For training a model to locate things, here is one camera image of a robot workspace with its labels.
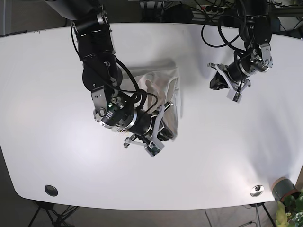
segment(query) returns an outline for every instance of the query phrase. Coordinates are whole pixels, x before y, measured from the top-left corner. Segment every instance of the black cable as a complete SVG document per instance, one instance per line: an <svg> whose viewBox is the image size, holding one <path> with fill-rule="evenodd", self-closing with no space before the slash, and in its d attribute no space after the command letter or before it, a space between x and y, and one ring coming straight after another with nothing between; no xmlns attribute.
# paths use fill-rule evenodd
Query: black cable
<svg viewBox="0 0 303 227"><path fill-rule="evenodd" d="M116 61L118 63L118 65L121 66L121 68L127 73L129 79L131 79L133 85L134 85L134 88L136 91L139 91L140 88L138 86L138 83L137 81L135 80L134 76L132 75L132 73L130 72L130 70L116 57Z"/></svg>
<svg viewBox="0 0 303 227"><path fill-rule="evenodd" d="M287 32L287 30L284 28L284 26L282 24L280 24L282 26L282 28Z"/></svg>
<svg viewBox="0 0 303 227"><path fill-rule="evenodd" d="M227 39L225 38L225 36L223 35L223 32L222 32L222 28L221 28L221 20L222 20L223 17L220 17L219 20L218 20L218 32L219 32L219 35L220 37L222 38L222 40L224 41L224 43L228 44L228 41ZM234 51L237 51L239 53L245 53L245 50L242 50L242 49L239 49L231 44L228 45L228 47L230 47L231 49L233 49Z"/></svg>
<svg viewBox="0 0 303 227"><path fill-rule="evenodd" d="M209 217L208 217L208 215L207 215L206 209L204 209L204 213L205 213L205 215L206 215L206 217L207 217L209 226L210 226L210 227L213 227L213 226L212 226L212 223L210 222Z"/></svg>
<svg viewBox="0 0 303 227"><path fill-rule="evenodd" d="M246 25L246 9L245 9L245 5L244 5L243 1L242 1L242 0L239 0L239 2L241 3L241 5L242 5L242 7L243 7L243 13L244 13L243 26L242 26L242 29L241 29L241 31L239 32L239 34L238 34L233 40L231 40L231 41L228 42L228 43L225 43L225 44L222 44L222 45L219 45L219 46L211 45L211 44L209 44L209 43L204 39L204 37L203 37L203 31L204 31L205 26L206 26L206 24L204 24L203 27L202 27L202 30L201 30L201 37L202 37L202 40L204 41L204 43L205 43L206 45L208 45L208 46L210 46L210 47L213 47L213 48L225 47L225 46L228 46L228 45L232 44L233 42L235 42L235 41L243 34L243 32L244 32L244 30L245 30L245 25Z"/></svg>
<svg viewBox="0 0 303 227"><path fill-rule="evenodd" d="M66 210L65 210L62 214L64 214L70 207L71 207L71 206L68 206L68 207L66 208Z"/></svg>
<svg viewBox="0 0 303 227"><path fill-rule="evenodd" d="M71 40L72 40L72 44L73 44L73 46L74 46L74 49L75 49L75 51L76 51L78 57L80 58L80 60L81 60L85 65L87 65L88 67L90 67L96 74L99 75L99 73L97 72L97 70L95 70L93 67L91 67L90 64L89 64L87 61L83 61L83 59L81 58L81 56L80 56L80 54L79 54L79 52L78 52L78 50L77 50L76 44L75 44L74 36L73 36L73 34L72 34L72 25L71 25ZM157 97L156 95L152 94L152 93L149 93L149 92L141 92L141 91L122 90L122 89L120 89L120 88L118 88L118 87L114 87L113 85L109 84L107 81L105 81L105 80L102 78L101 75L99 75L99 76L100 76L100 79L102 80L102 82L105 83L107 86L109 86L111 89L114 89L114 90L117 90L117 91L120 91L120 92L134 93L134 94L140 94L140 95L145 95L145 94L147 94L147 95L150 95L150 96L154 97L154 98L156 99L156 101L154 102L153 105L151 105L150 108L148 108L148 109L143 113L143 115L145 115L147 112L149 112L149 111L158 103L158 97Z"/></svg>
<svg viewBox="0 0 303 227"><path fill-rule="evenodd" d="M294 26L293 31L295 30L295 28L296 28L302 21L303 21L303 19L300 20L300 21Z"/></svg>
<svg viewBox="0 0 303 227"><path fill-rule="evenodd" d="M266 206L265 206L264 204L262 204L262 207L264 208L265 212L267 213L267 216L268 216L270 222L273 224L273 227L276 227L276 224L275 224L275 222L273 221L273 219L271 218L271 216L270 216L268 210L266 209Z"/></svg>

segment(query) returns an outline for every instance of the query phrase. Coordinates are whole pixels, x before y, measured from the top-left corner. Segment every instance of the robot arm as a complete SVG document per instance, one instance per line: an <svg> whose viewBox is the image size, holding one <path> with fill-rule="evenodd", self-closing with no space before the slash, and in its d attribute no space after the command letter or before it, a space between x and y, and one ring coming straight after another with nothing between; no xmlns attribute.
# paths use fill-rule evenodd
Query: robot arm
<svg viewBox="0 0 303 227"><path fill-rule="evenodd" d="M243 0L242 2L236 0L236 6L238 15L246 18L245 24L241 24L239 29L242 30L245 26L241 39L244 41L246 50L242 51L228 45L235 50L234 62L229 66L213 63L209 63L208 66L217 70L215 77L210 82L210 88L213 90L229 88L227 97L234 102L240 102L242 91L250 86L248 77L256 72L266 72L272 67L273 60L269 44L272 32L267 17L266 0Z"/></svg>
<svg viewBox="0 0 303 227"><path fill-rule="evenodd" d="M143 110L147 95L156 96L140 90L130 71L116 58L104 7L98 1L88 0L46 2L71 20L71 32L73 28L78 42L78 51L76 46L75 50L84 67L83 84L91 92L95 120L107 129L133 133L126 138L125 148L131 143L143 145L151 156L157 155L164 148L162 141L173 137L162 120L164 111L172 104L166 103L153 113ZM117 63L129 75L135 91L121 90L122 72Z"/></svg>

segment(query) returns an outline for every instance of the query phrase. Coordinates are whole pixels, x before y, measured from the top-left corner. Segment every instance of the green leaf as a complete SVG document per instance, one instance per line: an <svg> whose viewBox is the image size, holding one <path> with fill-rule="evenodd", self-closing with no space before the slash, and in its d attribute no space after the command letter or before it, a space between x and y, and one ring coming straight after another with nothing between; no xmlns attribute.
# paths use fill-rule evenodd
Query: green leaf
<svg viewBox="0 0 303 227"><path fill-rule="evenodd" d="M295 215L293 222L295 223L303 223L303 213L299 212Z"/></svg>
<svg viewBox="0 0 303 227"><path fill-rule="evenodd" d="M277 227L288 227L288 223L286 222L286 223L280 224L280 223L278 222L278 220L276 220L276 226L277 226Z"/></svg>
<svg viewBox="0 0 303 227"><path fill-rule="evenodd" d="M284 204L287 207L291 207L293 205L295 205L295 198L292 195L288 195L284 198Z"/></svg>
<svg viewBox="0 0 303 227"><path fill-rule="evenodd" d="M287 225L287 215L285 214L285 206L283 203L278 201L278 210L276 211L276 220L277 220L277 225Z"/></svg>
<svg viewBox="0 0 303 227"><path fill-rule="evenodd" d="M285 206L280 201L278 201L278 210L282 210L283 212L285 212Z"/></svg>
<svg viewBox="0 0 303 227"><path fill-rule="evenodd" d="M297 209L298 209L299 211L303 211L303 197L298 198L298 199L295 201L295 204L296 204Z"/></svg>

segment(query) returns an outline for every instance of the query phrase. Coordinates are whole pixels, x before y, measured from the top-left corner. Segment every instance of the gray floor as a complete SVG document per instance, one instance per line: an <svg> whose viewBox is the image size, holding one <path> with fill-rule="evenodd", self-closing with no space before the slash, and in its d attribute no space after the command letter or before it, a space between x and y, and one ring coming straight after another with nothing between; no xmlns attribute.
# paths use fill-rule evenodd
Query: gray floor
<svg viewBox="0 0 303 227"><path fill-rule="evenodd" d="M137 2L127 0L104 0L111 23L139 22L141 10ZM65 19L54 12L43 1L12 2L12 32L35 31L62 27ZM0 152L0 221L1 226L22 227L30 222L37 206L30 200L19 197L13 188L9 173ZM266 204L268 210L275 216L276 203ZM56 205L60 212L66 206ZM230 207L207 210L213 227L237 227L255 220L255 210L249 207ZM260 210L263 227L270 227L265 212ZM204 210L186 211L126 211L80 208L69 220L77 227L208 227L209 223ZM39 213L33 227L51 226L45 211Z"/></svg>

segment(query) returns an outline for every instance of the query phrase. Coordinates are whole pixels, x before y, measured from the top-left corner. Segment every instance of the white towel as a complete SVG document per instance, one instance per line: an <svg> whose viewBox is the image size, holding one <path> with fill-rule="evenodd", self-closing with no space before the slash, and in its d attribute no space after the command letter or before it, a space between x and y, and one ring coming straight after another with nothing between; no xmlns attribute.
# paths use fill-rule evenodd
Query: white towel
<svg viewBox="0 0 303 227"><path fill-rule="evenodd" d="M151 109L151 113L160 105L166 102L172 102L174 106L170 107L164 114L163 120L173 133L173 140L177 137L178 120L181 114L181 95L178 68L166 69L133 69L130 70L139 88L152 93L158 97L158 103ZM128 75L123 71L123 81L121 89L134 90L134 85ZM147 110L153 105L155 98L147 96L144 109Z"/></svg>

